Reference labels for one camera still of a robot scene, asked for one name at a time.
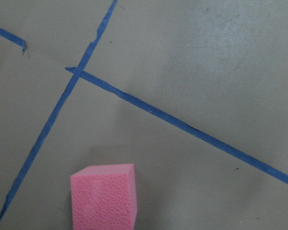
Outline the blue tape strip crossing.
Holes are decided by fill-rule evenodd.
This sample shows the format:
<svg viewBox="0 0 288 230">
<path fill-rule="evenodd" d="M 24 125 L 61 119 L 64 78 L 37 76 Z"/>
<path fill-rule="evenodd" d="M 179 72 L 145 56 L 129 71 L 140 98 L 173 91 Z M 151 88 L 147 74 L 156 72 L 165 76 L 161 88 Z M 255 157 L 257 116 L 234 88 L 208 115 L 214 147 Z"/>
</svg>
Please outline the blue tape strip crossing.
<svg viewBox="0 0 288 230">
<path fill-rule="evenodd" d="M 199 138 L 203 141 L 205 141 L 206 143 L 214 146 L 215 148 L 223 151 L 223 152 L 226 152 L 227 154 L 243 161 L 244 163 L 247 163 L 249 164 L 250 166 L 284 182 L 285 184 L 288 185 L 288 175 L 281 172 L 280 170 L 230 146 L 229 144 L 227 143 L 224 143 L 222 141 L 220 141 L 219 139 L 205 133 L 205 132 L 202 132 L 190 125 L 188 125 L 187 123 L 185 123 L 184 121 L 140 100 L 139 98 L 137 97 L 134 97 L 133 95 L 131 94 L 128 94 L 128 93 L 125 93 L 123 91 L 121 91 L 120 89 L 110 85 L 109 83 L 95 77 L 94 75 L 92 74 L 89 74 L 85 71 L 83 71 L 81 74 L 80 74 L 80 78 L 81 79 L 84 79 L 92 84 L 94 84 L 95 86 L 107 91 L 107 92 L 110 92 L 114 95 L 116 95 L 117 97 L 125 100 L 126 102 L 158 117 L 159 119 L 181 129 L 182 131 L 196 137 L 196 138 Z"/>
</svg>

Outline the blue tape strip long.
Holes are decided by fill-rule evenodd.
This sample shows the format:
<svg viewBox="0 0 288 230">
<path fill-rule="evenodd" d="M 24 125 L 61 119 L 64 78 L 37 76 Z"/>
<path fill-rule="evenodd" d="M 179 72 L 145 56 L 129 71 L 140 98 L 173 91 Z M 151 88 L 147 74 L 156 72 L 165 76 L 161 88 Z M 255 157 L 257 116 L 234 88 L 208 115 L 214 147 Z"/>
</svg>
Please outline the blue tape strip long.
<svg viewBox="0 0 288 230">
<path fill-rule="evenodd" d="M 75 73 L 73 74 L 72 78 L 68 81 L 68 84 L 66 85 L 66 88 L 62 95 L 60 96 L 58 102 L 56 103 L 53 111 L 51 112 L 50 116 L 48 117 L 46 123 L 44 124 L 40 134 L 38 135 L 33 147 L 31 148 L 27 158 L 25 159 L 20 171 L 18 172 L 16 178 L 14 179 L 10 190 L 8 191 L 4 204 L 2 206 L 2 209 L 0 211 L 0 222 L 3 219 L 6 211 L 8 210 L 10 204 L 12 203 L 19 187 L 21 186 L 25 176 L 27 175 L 32 163 L 35 160 L 35 157 L 40 151 L 40 148 L 42 147 L 46 137 L 48 136 L 52 126 L 54 125 L 60 110 L 62 109 L 64 103 L 70 96 L 71 92 L 73 91 L 76 83 L 78 82 L 81 73 L 84 71 L 88 61 L 90 60 L 97 44 L 99 43 L 100 38 L 102 37 L 104 31 L 106 30 L 106 27 L 108 25 L 108 22 L 110 21 L 110 18 L 112 16 L 113 10 L 117 4 L 117 1 L 112 1 L 110 7 L 108 8 L 104 18 L 102 19 L 100 25 L 97 28 L 96 31 L 96 37 L 94 41 L 90 42 L 88 47 L 86 48 L 79 64 L 76 67 Z"/>
</svg>

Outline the blue tape strip short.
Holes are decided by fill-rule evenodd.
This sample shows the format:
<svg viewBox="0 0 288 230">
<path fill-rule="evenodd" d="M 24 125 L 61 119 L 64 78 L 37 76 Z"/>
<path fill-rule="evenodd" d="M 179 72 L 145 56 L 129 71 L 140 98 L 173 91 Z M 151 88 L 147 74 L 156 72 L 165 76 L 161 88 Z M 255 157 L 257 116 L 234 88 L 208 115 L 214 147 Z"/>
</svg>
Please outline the blue tape strip short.
<svg viewBox="0 0 288 230">
<path fill-rule="evenodd" d="M 23 52 L 26 50 L 26 44 L 22 38 L 2 29 L 1 27 L 0 36 L 20 46 Z"/>
</svg>

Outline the pink foam block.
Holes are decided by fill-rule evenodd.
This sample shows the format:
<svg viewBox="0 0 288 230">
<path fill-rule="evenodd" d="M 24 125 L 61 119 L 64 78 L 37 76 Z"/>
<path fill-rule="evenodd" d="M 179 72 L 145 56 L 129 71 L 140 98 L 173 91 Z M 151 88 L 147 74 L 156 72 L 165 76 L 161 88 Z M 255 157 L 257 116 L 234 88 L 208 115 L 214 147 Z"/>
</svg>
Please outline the pink foam block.
<svg viewBox="0 0 288 230">
<path fill-rule="evenodd" d="M 132 230 L 137 216 L 134 164 L 88 166 L 70 176 L 75 230 Z"/>
</svg>

